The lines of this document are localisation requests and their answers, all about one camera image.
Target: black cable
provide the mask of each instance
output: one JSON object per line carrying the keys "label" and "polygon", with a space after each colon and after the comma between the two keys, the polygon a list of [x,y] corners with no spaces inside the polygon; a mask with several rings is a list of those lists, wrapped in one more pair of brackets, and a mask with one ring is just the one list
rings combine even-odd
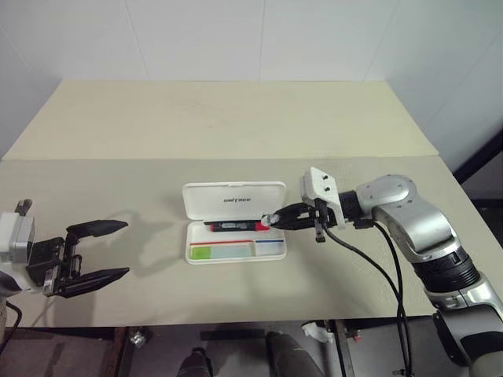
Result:
{"label": "black cable", "polygon": [[391,255],[393,256],[393,261],[395,262],[396,276],[398,281],[398,293],[400,295],[400,300],[398,302],[398,308],[397,308],[397,327],[398,327],[398,333],[400,334],[400,346],[402,347],[402,354],[405,355],[403,338],[402,338],[403,335],[401,334],[402,325],[399,323],[401,320],[406,333],[406,346],[407,346],[407,358],[408,358],[408,363],[405,363],[406,372],[412,374],[413,370],[412,341],[410,339],[409,323],[407,321],[406,311],[405,308],[403,307],[403,280],[402,280],[402,269],[400,267],[400,261],[398,260],[395,245],[393,245],[393,242],[391,241],[391,238],[387,234],[386,230],[384,230],[384,228],[375,221],[373,222],[373,224],[381,232],[384,239],[386,240],[387,245],[390,248]]}
{"label": "black cable", "polygon": [[[406,317],[406,314],[405,314],[405,310],[403,309],[403,304],[402,304],[402,292],[398,292],[398,290],[396,289],[396,286],[395,284],[393,283],[393,280],[390,278],[390,276],[386,273],[386,271],[384,271],[384,269],[379,265],[377,264],[373,259],[371,259],[367,254],[365,254],[363,251],[359,250],[358,248],[354,247],[353,245],[341,240],[339,237],[337,237],[335,234],[333,234],[329,228],[327,227],[327,225],[322,222],[321,223],[321,227],[323,228],[323,230],[325,230],[325,233],[327,234],[327,236],[329,236],[333,241],[335,241],[336,243],[338,243],[339,245],[345,247],[346,249],[349,249],[351,251],[353,251],[355,254],[359,255],[360,257],[362,257],[363,259],[365,259],[368,263],[370,263],[374,268],[376,268],[380,273],[381,275],[384,276],[384,278],[386,279],[386,281],[389,283],[393,293],[395,294],[395,297],[397,299],[397,302],[398,302],[398,308],[397,308],[397,322],[399,323],[400,322],[400,319],[399,317],[402,316],[402,317]],[[406,329],[406,334],[407,334],[407,349],[409,350],[410,349],[410,343],[409,343],[409,330],[408,330],[408,325],[405,326],[405,329]],[[401,344],[404,342],[403,341],[403,333],[402,333],[402,328],[400,327],[400,330],[398,330],[398,335],[401,339]],[[403,352],[403,356],[404,356],[404,364],[405,364],[405,367],[406,367],[406,376],[407,377],[410,377],[412,374],[412,365],[410,364],[410,357],[407,357],[406,356],[406,353]]]}
{"label": "black cable", "polygon": [[21,309],[19,309],[17,306],[15,306],[14,304],[11,304],[8,301],[6,302],[6,305],[8,308],[14,310],[17,313],[17,318],[16,318],[16,322],[13,325],[12,331],[6,336],[3,343],[0,345],[0,355],[2,354],[3,350],[7,346],[7,343],[9,342],[9,340],[13,337],[14,332],[16,331],[17,327],[19,326],[19,323],[21,322],[21,318],[23,318],[23,312],[21,312]]}

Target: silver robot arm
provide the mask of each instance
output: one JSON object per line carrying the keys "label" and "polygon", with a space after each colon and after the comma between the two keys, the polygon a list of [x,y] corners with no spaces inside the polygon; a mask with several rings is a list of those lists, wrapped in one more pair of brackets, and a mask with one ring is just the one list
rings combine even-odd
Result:
{"label": "silver robot arm", "polygon": [[[316,168],[301,179],[303,203],[266,215],[265,225],[297,230],[321,222],[342,228],[340,219],[383,223],[437,309],[433,321],[450,359],[470,367],[473,377],[503,376],[503,303],[489,280],[476,269],[446,216],[421,198],[412,180],[387,175],[355,191],[338,193],[333,177]],[[320,221],[320,206],[329,209]]]}

